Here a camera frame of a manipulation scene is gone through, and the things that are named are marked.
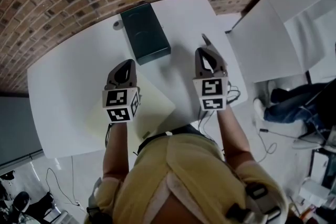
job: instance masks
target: white floor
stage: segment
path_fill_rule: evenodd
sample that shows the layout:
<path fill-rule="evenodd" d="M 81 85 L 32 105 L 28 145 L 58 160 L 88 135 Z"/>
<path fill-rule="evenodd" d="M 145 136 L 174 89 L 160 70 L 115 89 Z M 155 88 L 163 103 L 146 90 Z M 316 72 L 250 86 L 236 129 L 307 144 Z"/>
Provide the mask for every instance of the white floor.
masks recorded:
<path fill-rule="evenodd" d="M 284 78 L 277 81 L 277 86 L 284 89 L 291 89 L 305 83 L 304 76 L 295 76 Z M 267 128 L 270 131 L 281 134 L 299 136 L 305 131 L 300 122 L 295 124 L 274 124 L 263 122 L 258 119 L 253 109 L 253 99 L 261 96 L 267 99 L 266 83 L 247 83 L 249 99 L 234 107 L 234 113 L 244 129 L 253 152 L 255 159 L 261 160 L 265 155 L 264 147 L 260 137 L 257 135 L 259 128 Z M 206 133 L 215 140 L 220 137 L 217 117 L 213 116 L 209 119 L 205 126 Z M 294 150 L 291 148 L 293 140 L 270 133 L 262 133 L 265 144 L 269 147 L 272 143 L 277 143 L 277 150 L 274 154 L 268 155 L 260 164 L 268 171 L 268 173 L 285 189 L 288 195 L 295 196 L 299 187 L 307 176 L 310 164 L 310 150 Z M 87 200 L 92 192 L 95 181 L 102 175 L 102 160 L 104 151 L 92 152 L 89 154 L 76 155 L 73 157 L 74 169 L 74 196 L 72 195 L 72 165 L 71 157 L 59 159 L 47 159 L 42 157 L 28 163 L 15 170 L 16 179 L 9 185 L 9 182 L 3 182 L 4 187 L 11 193 L 12 197 L 16 193 L 25 190 L 31 197 L 32 202 L 36 202 L 46 191 L 47 168 L 53 169 L 57 175 L 59 185 L 63 192 L 69 197 L 72 203 L 79 201 L 82 208 L 74 206 L 58 189 L 54 175 L 49 171 L 48 183 L 50 190 L 54 195 L 57 207 L 60 210 L 67 210 L 74 218 L 82 223 L 85 217 L 85 208 Z"/>

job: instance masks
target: white sneaker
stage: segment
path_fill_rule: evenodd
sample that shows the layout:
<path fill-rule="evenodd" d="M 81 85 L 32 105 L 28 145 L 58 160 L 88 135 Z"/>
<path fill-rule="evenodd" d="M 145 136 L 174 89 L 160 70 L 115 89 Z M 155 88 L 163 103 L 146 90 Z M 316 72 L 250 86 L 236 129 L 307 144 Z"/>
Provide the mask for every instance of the white sneaker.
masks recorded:
<path fill-rule="evenodd" d="M 264 106 L 264 104 L 260 101 L 260 99 L 256 98 L 253 101 L 253 106 L 254 106 L 254 110 L 256 111 L 257 115 L 260 117 L 261 120 L 264 121 L 264 115 L 265 115 L 265 110 L 266 110 L 266 107 Z"/>
<path fill-rule="evenodd" d="M 271 101 L 271 95 L 272 95 L 273 90 L 276 89 L 276 88 L 277 88 L 277 85 L 276 85 L 275 81 L 274 80 L 269 80 L 268 83 L 267 83 L 267 89 L 268 89 L 269 102 L 271 104 L 273 104 L 272 101 Z"/>

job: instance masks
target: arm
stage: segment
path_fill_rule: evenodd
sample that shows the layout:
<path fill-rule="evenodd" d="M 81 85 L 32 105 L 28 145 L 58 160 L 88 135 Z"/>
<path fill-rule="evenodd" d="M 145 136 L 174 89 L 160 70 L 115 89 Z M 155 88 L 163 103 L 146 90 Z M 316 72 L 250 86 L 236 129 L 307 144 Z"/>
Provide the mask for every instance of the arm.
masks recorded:
<path fill-rule="evenodd" d="M 236 169 L 240 164 L 253 161 L 250 146 L 243 129 L 240 127 L 231 107 L 217 112 L 227 163 Z"/>
<path fill-rule="evenodd" d="M 128 172 L 127 124 L 116 123 L 110 130 L 104 155 L 103 178 L 124 180 Z"/>

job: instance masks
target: black box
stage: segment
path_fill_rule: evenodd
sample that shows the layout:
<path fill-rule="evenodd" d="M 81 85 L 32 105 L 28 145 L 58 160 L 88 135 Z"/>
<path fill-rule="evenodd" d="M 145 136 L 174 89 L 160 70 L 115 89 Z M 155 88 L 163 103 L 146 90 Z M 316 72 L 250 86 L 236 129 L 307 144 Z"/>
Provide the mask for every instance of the black box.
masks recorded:
<path fill-rule="evenodd" d="M 138 64 L 171 53 L 171 47 L 151 4 L 144 4 L 120 14 Z"/>

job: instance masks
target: yellow shirt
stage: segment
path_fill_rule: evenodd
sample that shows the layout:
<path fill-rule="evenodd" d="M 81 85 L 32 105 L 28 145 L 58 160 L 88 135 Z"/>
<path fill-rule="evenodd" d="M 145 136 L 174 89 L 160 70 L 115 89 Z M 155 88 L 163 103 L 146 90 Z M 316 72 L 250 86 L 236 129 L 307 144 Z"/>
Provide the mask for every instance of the yellow shirt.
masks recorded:
<path fill-rule="evenodd" d="M 264 184 L 281 209 L 280 223 L 286 221 L 286 198 L 257 163 L 242 164 L 233 173 L 216 144 L 194 134 L 151 141 L 138 155 L 120 188 L 117 180 L 103 180 L 96 194 L 97 205 L 113 217 L 113 223 L 142 223 L 152 196 L 169 172 L 184 184 L 209 223 L 231 223 L 225 215 L 234 203 L 246 208 L 242 181 Z"/>

